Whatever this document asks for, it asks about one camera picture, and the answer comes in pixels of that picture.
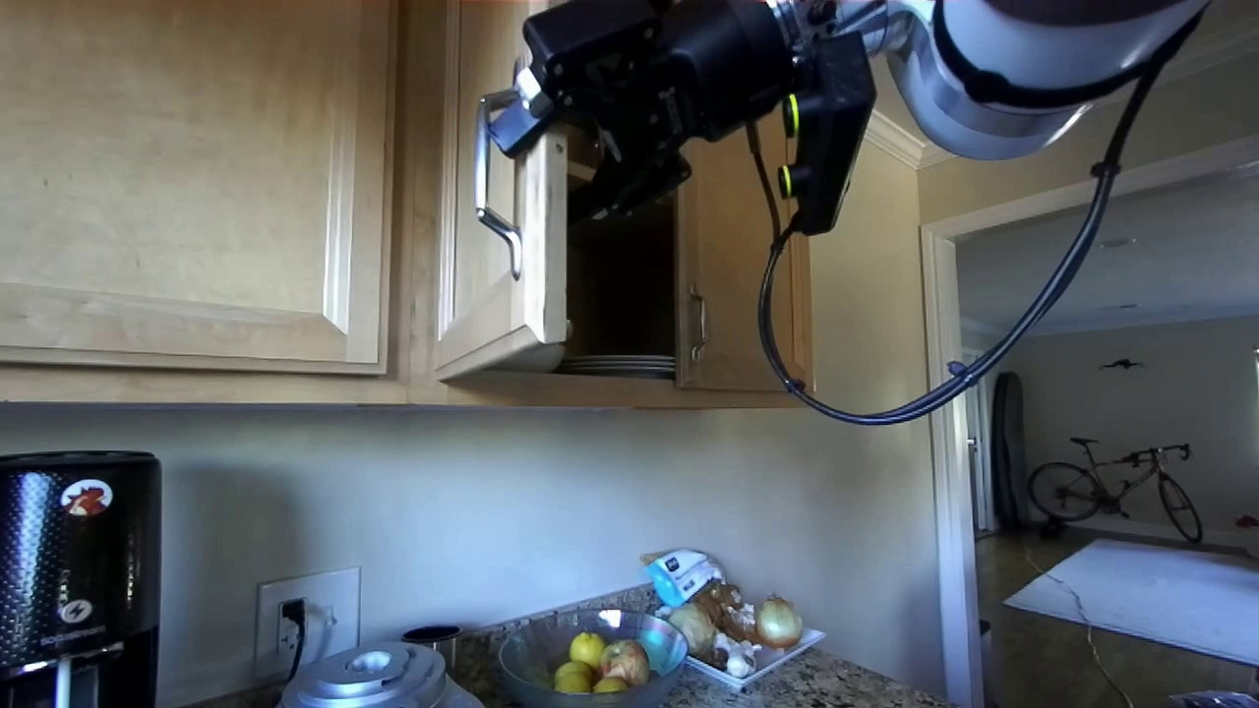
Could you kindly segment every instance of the lemon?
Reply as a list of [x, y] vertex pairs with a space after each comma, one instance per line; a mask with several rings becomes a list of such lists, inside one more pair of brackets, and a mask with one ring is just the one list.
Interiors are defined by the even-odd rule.
[[595, 668], [581, 661], [563, 661], [551, 677], [555, 694], [589, 694], [595, 688]]
[[601, 677], [597, 685], [595, 685], [595, 694], [627, 694], [630, 685], [622, 681], [622, 677]]
[[597, 635], [574, 635], [574, 640], [566, 647], [566, 659], [589, 668], [601, 668], [601, 655], [606, 655], [606, 640]]

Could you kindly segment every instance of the upper cabinet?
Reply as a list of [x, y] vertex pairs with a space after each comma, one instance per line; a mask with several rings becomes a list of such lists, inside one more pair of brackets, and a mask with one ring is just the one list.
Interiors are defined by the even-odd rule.
[[389, 0], [14, 0], [0, 364], [381, 374]]
[[[475, 151], [486, 100], [511, 87], [525, 20], [545, 7], [449, 0], [438, 377], [494, 402], [785, 402], [755, 334], [770, 213], [744, 134], [689, 145], [692, 180], [678, 199], [595, 226], [566, 220], [571, 184], [589, 178], [581, 134], [551, 129], [521, 161]], [[758, 134], [769, 165], [785, 165], [781, 119]], [[790, 250], [774, 339], [798, 377], [811, 374], [808, 288], [808, 250]]]
[[546, 3], [449, 3], [435, 334], [442, 377], [525, 357], [555, 368], [566, 339], [566, 142], [551, 134], [508, 161], [479, 134], [494, 96], [526, 60], [521, 24], [541, 7]]

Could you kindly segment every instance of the cabinet door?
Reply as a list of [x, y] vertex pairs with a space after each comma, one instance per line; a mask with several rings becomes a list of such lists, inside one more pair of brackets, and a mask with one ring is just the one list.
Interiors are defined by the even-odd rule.
[[445, 199], [438, 243], [438, 374], [486, 368], [546, 370], [566, 339], [566, 142], [526, 159], [487, 151], [486, 205], [521, 233], [521, 255], [475, 220], [479, 100], [511, 87], [526, 60], [521, 24], [545, 0], [453, 0], [445, 78]]
[[[789, 165], [785, 121], [758, 121], [769, 168]], [[770, 255], [770, 213], [749, 134], [689, 145], [692, 180], [681, 188], [681, 385], [709, 395], [785, 390], [758, 348], [755, 309]], [[811, 279], [797, 241], [774, 275], [774, 342], [797, 377], [811, 374]]]
[[0, 364], [385, 368], [389, 0], [6, 0]]

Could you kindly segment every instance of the black cable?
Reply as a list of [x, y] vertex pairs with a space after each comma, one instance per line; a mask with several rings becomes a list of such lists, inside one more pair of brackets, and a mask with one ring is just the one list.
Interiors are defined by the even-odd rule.
[[1115, 675], [1105, 668], [1105, 661], [1103, 661], [1103, 647], [1099, 647], [1094, 623], [1092, 623], [1092, 616], [1086, 616], [1086, 597], [1081, 597], [1071, 581], [1064, 581], [1059, 575], [1046, 575], [1046, 579], [1059, 581], [1064, 596], [1071, 596], [1077, 629], [1081, 629], [1081, 639], [1086, 639], [1092, 661], [1094, 661], [1099, 677], [1105, 681], [1105, 688], [1110, 688], [1127, 708], [1136, 708], [1132, 697], [1127, 694], [1127, 685], [1117, 685], [1117, 677], [1115, 677]]
[[898, 404], [898, 410], [874, 410], [874, 414], [862, 414], [862, 410], [838, 410], [838, 404], [827, 404], [820, 402], [808, 381], [798, 381], [785, 353], [781, 353], [781, 342], [774, 342], [774, 272], [781, 272], [781, 260], [790, 243], [790, 237], [798, 237], [797, 226], [789, 226], [785, 233], [774, 227], [774, 241], [770, 241], [770, 255], [769, 255], [769, 269], [764, 269], [764, 279], [758, 279], [758, 305], [755, 305], [755, 332], [758, 332], [758, 348], [770, 364], [770, 374], [781, 377], [781, 385], [798, 399], [802, 404], [811, 404], [816, 414], [829, 416], [829, 420], [846, 420], [846, 424], [907, 424], [907, 420], [917, 420], [917, 416], [929, 416], [938, 414], [941, 404], [947, 404], [951, 399], [962, 399], [964, 390], [971, 390], [980, 377], [989, 377], [1021, 342], [1022, 334], [1064, 300], [1064, 290], [1075, 285], [1077, 269], [1086, 265], [1092, 250], [1094, 250], [1094, 237], [1103, 227], [1103, 217], [1105, 217], [1105, 205], [1110, 205], [1110, 195], [1115, 195], [1115, 180], [1123, 175], [1123, 151], [1128, 142], [1128, 129], [1162, 74], [1162, 68], [1172, 60], [1172, 52], [1162, 52], [1143, 74], [1136, 74], [1136, 87], [1110, 134], [1110, 145], [1105, 145], [1105, 159], [1094, 165], [1094, 203], [1092, 203], [1092, 213], [1081, 220], [1081, 227], [1075, 233], [1071, 250], [1064, 252], [1059, 269], [1050, 272], [1050, 279], [1038, 288], [1038, 294], [1029, 305], [1029, 311], [1017, 319], [1017, 328], [993, 348], [984, 352], [976, 364], [951, 364], [947, 368], [947, 381], [941, 381], [938, 390], [925, 390], [922, 399]]
[[744, 134], [749, 134], [749, 151], [752, 151], [752, 161], [755, 161], [758, 195], [764, 195], [764, 203], [769, 203], [769, 210], [770, 210], [770, 233], [785, 233], [785, 217], [781, 217], [781, 203], [774, 203], [770, 178], [769, 178], [769, 168], [764, 168], [764, 151], [758, 151], [758, 129], [755, 129], [755, 121], [749, 121]]
[[284, 685], [292, 685], [298, 677], [305, 655], [309, 655], [309, 604], [292, 597], [292, 604], [284, 604], [280, 616], [298, 626], [298, 647], [292, 650], [292, 667], [289, 667], [289, 677], [284, 677]]

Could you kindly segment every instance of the open cabinet door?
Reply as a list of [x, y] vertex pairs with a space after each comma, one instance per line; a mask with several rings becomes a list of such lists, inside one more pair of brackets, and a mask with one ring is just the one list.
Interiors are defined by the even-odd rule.
[[[566, 339], [566, 142], [546, 134], [526, 159], [486, 151], [479, 103], [511, 87], [526, 60], [521, 27], [546, 0], [449, 0], [445, 195], [438, 237], [438, 374], [487, 368], [551, 370]], [[475, 203], [517, 227], [517, 252], [475, 220]]]

